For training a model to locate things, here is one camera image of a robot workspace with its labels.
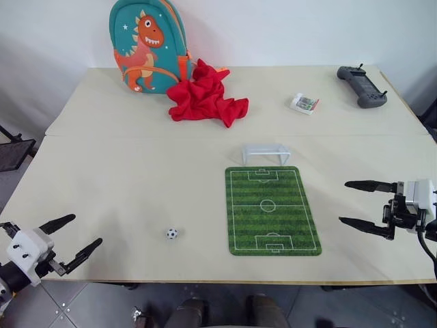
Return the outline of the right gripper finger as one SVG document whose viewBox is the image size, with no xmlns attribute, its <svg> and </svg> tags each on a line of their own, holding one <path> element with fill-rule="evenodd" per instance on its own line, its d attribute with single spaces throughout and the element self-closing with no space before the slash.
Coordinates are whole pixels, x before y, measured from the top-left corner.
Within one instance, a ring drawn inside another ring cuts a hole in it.
<svg viewBox="0 0 437 328">
<path fill-rule="evenodd" d="M 340 222 L 351 226 L 361 232 L 381 236 L 387 240 L 393 240 L 393 226 L 391 225 L 380 227 L 370 221 L 349 217 L 339 217 L 339 220 Z"/>
<path fill-rule="evenodd" d="M 385 192 L 385 193 L 397 193 L 396 182 L 381 182 L 377 180 L 351 180 L 344 184 L 346 187 L 366 191 L 366 192 Z"/>
</svg>

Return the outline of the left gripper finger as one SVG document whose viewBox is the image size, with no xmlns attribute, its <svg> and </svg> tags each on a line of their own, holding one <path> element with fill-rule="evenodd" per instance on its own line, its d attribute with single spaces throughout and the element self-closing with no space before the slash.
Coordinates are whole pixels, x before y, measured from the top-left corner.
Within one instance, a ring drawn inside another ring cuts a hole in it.
<svg viewBox="0 0 437 328">
<path fill-rule="evenodd" d="M 66 224 L 75 220 L 75 218 L 76 218 L 75 214 L 69 214 L 61 218 L 46 222 L 45 224 L 41 225 L 39 229 L 41 229 L 41 231 L 43 231 L 43 233 L 45 234 L 52 234 L 58 231 L 59 229 L 61 229 L 62 227 L 64 227 Z"/>
<path fill-rule="evenodd" d="M 73 272 L 77 267 L 79 267 L 84 261 L 86 261 L 94 250 L 100 246 L 103 242 L 102 238 L 97 238 L 95 241 L 90 243 L 88 246 L 80 250 L 74 257 L 72 261 L 64 265 L 65 274 Z"/>
</svg>

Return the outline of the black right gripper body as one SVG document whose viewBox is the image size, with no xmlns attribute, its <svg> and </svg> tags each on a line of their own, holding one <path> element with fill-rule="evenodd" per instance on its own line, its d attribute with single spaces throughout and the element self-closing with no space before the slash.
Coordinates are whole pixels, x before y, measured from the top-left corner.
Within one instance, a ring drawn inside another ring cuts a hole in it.
<svg viewBox="0 0 437 328">
<path fill-rule="evenodd" d="M 386 224 L 386 227 L 383 227 L 383 237 L 394 237 L 396 228 L 423 233 L 426 227 L 425 219 L 425 210 L 407 205 L 404 195 L 395 194 L 383 208 L 382 222 Z"/>
</svg>

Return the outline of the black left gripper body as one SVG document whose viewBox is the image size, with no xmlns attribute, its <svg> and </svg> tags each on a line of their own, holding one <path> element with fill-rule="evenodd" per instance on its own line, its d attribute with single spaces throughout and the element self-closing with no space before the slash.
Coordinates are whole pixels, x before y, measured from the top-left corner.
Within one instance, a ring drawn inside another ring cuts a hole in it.
<svg viewBox="0 0 437 328">
<path fill-rule="evenodd" d="M 63 262 L 57 262 L 55 256 L 56 253 L 50 251 L 45 259 L 39 261 L 35 268 L 38 277 L 45 277 L 52 272 L 56 272 L 59 276 L 69 274 L 68 267 Z"/>
</svg>

